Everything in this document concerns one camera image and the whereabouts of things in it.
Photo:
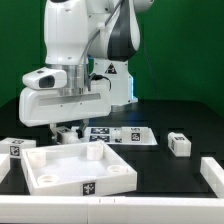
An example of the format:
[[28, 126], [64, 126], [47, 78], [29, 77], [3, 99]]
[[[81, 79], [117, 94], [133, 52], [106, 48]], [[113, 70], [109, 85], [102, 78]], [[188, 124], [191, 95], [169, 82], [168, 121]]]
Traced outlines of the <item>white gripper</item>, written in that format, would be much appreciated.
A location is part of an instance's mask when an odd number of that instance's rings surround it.
[[105, 79], [91, 82], [83, 94], [61, 96], [58, 90], [25, 88], [19, 101], [19, 119], [28, 127], [49, 124], [52, 140], [57, 141], [57, 124], [82, 120], [78, 138], [84, 137], [88, 118], [107, 116], [111, 111], [110, 85]]

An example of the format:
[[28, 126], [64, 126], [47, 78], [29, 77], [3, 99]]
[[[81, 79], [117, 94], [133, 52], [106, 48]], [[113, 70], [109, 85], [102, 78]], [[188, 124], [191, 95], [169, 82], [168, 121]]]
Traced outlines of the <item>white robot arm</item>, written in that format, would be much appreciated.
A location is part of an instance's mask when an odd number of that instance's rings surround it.
[[120, 89], [125, 105], [130, 86], [97, 80], [88, 72], [89, 59], [123, 64], [138, 51], [136, 14], [155, 0], [47, 0], [44, 14], [45, 66], [23, 76], [19, 119], [26, 126], [107, 116], [115, 105], [112, 87]]

